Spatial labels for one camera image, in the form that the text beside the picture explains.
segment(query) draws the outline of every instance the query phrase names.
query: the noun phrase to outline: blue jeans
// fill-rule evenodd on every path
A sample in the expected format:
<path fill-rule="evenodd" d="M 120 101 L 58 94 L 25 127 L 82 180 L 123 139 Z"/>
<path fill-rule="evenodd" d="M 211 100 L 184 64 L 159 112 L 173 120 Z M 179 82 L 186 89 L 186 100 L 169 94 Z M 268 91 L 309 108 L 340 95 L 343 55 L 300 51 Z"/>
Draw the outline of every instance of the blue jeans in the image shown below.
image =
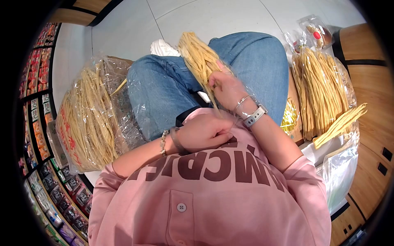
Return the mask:
<path fill-rule="evenodd" d="M 245 86 L 281 124 L 288 94 L 288 63 L 280 41 L 265 33 L 241 32 L 209 42 Z M 202 88 L 182 57 L 146 55 L 128 72 L 128 94 L 139 127 L 150 140 L 175 125 L 176 117 L 199 104 Z"/>

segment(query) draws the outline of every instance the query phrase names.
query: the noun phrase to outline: gray watch strap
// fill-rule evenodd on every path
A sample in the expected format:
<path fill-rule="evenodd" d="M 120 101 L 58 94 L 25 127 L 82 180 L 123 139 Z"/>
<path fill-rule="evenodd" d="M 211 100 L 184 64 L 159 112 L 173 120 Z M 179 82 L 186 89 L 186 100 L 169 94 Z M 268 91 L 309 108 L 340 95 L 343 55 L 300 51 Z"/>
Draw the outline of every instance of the gray watch strap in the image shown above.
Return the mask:
<path fill-rule="evenodd" d="M 251 127 L 265 113 L 267 113 L 267 110 L 263 105 L 259 104 L 257 110 L 251 116 L 247 117 L 243 123 L 247 127 Z"/>

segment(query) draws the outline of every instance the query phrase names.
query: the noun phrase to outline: white sneaker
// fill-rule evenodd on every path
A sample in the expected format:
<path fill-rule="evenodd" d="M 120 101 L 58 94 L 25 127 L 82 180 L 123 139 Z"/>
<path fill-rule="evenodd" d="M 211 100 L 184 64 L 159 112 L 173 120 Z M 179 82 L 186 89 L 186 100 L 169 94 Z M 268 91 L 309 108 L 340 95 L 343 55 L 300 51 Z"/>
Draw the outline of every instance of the white sneaker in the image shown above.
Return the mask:
<path fill-rule="evenodd" d="M 180 56 L 179 51 L 171 47 L 163 39 L 153 41 L 151 44 L 151 54 L 158 56 Z"/>

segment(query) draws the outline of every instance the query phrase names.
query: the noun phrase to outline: wooden cabinet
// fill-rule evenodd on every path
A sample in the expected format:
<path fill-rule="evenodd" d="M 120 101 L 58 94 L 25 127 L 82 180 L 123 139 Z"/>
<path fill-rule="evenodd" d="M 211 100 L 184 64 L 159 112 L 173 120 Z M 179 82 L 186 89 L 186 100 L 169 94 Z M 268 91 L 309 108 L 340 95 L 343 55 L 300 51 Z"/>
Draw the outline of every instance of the wooden cabinet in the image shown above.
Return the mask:
<path fill-rule="evenodd" d="M 51 16 L 50 22 L 95 26 L 122 0 L 65 0 Z"/>
<path fill-rule="evenodd" d="M 350 206 L 331 223 L 330 246 L 340 245 L 365 222 L 361 213 L 349 196 L 346 196 L 346 200 Z"/>
<path fill-rule="evenodd" d="M 349 191 L 355 203 L 347 197 L 368 220 L 386 193 L 394 168 L 394 80 L 384 51 L 367 24 L 343 28 L 334 36 L 334 54 L 349 71 L 357 104 L 368 103 L 368 112 L 359 119 L 359 157 Z M 332 222 L 332 246 L 351 235 L 348 228 L 347 234 L 343 232 L 347 223 L 364 223 L 357 212 L 351 204 Z"/>

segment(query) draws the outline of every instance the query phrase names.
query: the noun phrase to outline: pink sweatshirt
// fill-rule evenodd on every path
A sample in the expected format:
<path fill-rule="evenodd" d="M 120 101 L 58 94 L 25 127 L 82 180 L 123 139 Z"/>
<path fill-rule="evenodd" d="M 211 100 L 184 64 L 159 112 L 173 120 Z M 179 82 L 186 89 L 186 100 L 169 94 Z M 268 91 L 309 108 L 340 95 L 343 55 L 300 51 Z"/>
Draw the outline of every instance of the pink sweatshirt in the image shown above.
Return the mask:
<path fill-rule="evenodd" d="M 211 109 L 200 108 L 185 120 Z M 251 132 L 215 150 L 163 157 L 122 179 L 112 164 L 93 191 L 89 245 L 329 245 L 325 185 L 302 156 L 284 173 Z"/>

